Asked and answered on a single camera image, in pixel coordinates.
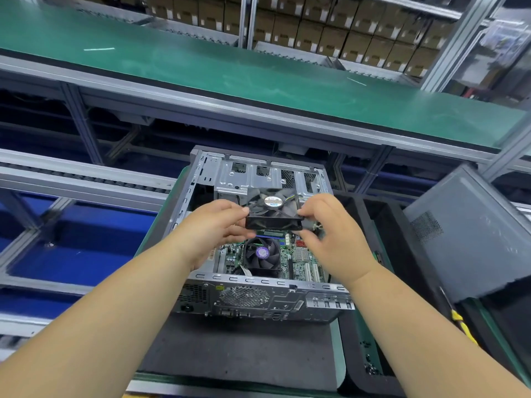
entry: round white sticker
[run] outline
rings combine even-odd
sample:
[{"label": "round white sticker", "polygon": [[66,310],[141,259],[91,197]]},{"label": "round white sticker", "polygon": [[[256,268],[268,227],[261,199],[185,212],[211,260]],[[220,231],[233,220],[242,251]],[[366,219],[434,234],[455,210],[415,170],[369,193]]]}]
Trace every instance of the round white sticker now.
[{"label": "round white sticker", "polygon": [[282,198],[270,195],[269,197],[264,198],[264,203],[271,208],[277,208],[282,206]]}]

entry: cpu fan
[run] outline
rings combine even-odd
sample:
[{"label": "cpu fan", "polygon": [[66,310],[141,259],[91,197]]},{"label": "cpu fan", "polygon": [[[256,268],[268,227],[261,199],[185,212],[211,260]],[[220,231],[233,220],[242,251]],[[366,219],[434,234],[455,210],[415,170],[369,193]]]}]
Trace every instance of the cpu fan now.
[{"label": "cpu fan", "polygon": [[[255,237],[248,240],[243,248],[243,267],[254,276],[278,277],[280,268],[280,243],[276,239]],[[242,268],[234,274],[243,275]]]},{"label": "cpu fan", "polygon": [[297,215],[300,202],[294,188],[249,187],[245,206],[249,207],[247,229],[302,230],[303,218]]}]

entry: yellow screwdriver handle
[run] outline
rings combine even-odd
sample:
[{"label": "yellow screwdriver handle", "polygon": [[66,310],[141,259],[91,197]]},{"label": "yellow screwdriver handle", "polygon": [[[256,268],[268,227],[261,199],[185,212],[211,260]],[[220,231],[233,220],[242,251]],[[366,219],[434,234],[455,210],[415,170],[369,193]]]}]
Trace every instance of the yellow screwdriver handle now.
[{"label": "yellow screwdriver handle", "polygon": [[479,346],[475,338],[470,333],[470,330],[468,329],[468,326],[463,322],[463,318],[461,317],[461,314],[457,313],[457,311],[452,310],[452,320],[454,320],[456,323],[459,324],[463,332],[466,336],[468,336],[468,339],[472,342],[474,342],[476,345]]}]

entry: green work surface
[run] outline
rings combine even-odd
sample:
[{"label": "green work surface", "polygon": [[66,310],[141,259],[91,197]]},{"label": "green work surface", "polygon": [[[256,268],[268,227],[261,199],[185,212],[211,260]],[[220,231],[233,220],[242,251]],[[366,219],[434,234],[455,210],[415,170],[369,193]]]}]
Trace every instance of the green work surface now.
[{"label": "green work surface", "polygon": [[482,146],[524,114],[67,8],[0,0],[0,25],[2,49]]}]

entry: black foam mat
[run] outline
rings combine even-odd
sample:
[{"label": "black foam mat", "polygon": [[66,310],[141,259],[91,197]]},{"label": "black foam mat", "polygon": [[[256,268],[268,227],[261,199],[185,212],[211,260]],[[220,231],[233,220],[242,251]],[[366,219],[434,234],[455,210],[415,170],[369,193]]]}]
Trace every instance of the black foam mat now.
[{"label": "black foam mat", "polygon": [[140,371],[335,391],[328,324],[172,314]]}]

